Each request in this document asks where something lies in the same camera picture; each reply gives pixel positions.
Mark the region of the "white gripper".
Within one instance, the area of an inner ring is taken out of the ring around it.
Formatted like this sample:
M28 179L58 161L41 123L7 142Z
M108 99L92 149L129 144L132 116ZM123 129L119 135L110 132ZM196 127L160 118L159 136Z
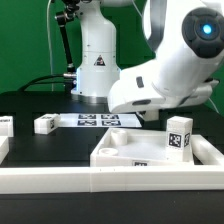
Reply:
M177 108L204 103L212 93L205 63L165 63L151 60L121 71L108 95L112 113Z

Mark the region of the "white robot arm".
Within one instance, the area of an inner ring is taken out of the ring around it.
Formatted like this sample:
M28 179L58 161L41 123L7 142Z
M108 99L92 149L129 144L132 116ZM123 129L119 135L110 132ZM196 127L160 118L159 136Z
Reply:
M224 0L146 0L142 31L155 57L135 67L116 64L116 28L102 6L131 0L81 2L82 63L73 96L107 102L112 113L202 104L218 84L211 75L224 65Z

